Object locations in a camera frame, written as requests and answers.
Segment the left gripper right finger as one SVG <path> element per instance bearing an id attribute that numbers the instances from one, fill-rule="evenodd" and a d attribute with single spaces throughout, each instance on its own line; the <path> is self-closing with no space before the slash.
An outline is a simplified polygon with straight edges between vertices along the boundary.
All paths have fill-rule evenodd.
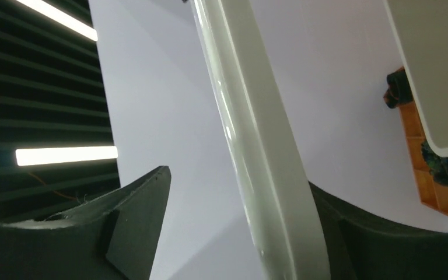
<path id="1" fill-rule="evenodd" d="M 448 279 L 448 233 L 384 219 L 313 183 L 310 189 L 332 279 Z"/>

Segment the white plastic bin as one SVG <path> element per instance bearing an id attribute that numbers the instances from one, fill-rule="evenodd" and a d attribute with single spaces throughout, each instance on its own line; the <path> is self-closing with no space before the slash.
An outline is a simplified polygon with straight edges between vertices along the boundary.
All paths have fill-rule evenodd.
<path id="1" fill-rule="evenodd" d="M 448 157 L 448 1 L 384 3 L 430 147 Z"/>

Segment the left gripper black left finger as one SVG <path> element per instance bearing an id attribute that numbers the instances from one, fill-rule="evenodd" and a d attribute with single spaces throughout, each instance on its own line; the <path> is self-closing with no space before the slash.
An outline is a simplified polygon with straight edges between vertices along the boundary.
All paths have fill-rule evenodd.
<path id="1" fill-rule="evenodd" d="M 0 279 L 149 279 L 171 177 L 159 166 L 45 220 L 0 222 Z"/>

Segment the white bin lid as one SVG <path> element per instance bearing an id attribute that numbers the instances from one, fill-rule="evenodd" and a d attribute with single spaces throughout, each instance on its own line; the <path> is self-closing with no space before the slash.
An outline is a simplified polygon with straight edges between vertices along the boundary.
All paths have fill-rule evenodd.
<path id="1" fill-rule="evenodd" d="M 191 1 L 254 246 L 269 279 L 330 279 L 323 229 L 249 1 Z"/>

